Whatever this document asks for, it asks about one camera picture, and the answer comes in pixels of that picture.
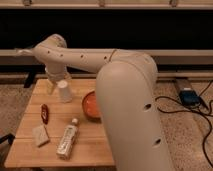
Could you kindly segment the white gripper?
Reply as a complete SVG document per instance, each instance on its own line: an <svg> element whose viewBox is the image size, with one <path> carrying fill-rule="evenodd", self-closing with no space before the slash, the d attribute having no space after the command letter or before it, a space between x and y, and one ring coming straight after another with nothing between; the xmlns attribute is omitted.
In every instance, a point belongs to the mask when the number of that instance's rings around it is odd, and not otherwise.
<svg viewBox="0 0 213 171"><path fill-rule="evenodd" d="M67 68L62 65L48 65L45 67L45 71L48 79L50 80L46 82L46 91L49 95L54 92L56 87L56 84L52 82L58 82L64 78L68 81L72 79L70 73L67 72Z"/></svg>

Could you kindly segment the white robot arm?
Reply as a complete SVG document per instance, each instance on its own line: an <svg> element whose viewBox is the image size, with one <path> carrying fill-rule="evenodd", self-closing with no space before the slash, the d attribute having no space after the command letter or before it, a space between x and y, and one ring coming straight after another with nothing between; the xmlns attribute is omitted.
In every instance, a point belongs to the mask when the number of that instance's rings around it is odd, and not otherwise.
<svg viewBox="0 0 213 171"><path fill-rule="evenodd" d="M69 49L53 34L33 48L57 82L73 67L97 75L95 95L117 171L175 171L155 107L157 66L135 50Z"/></svg>

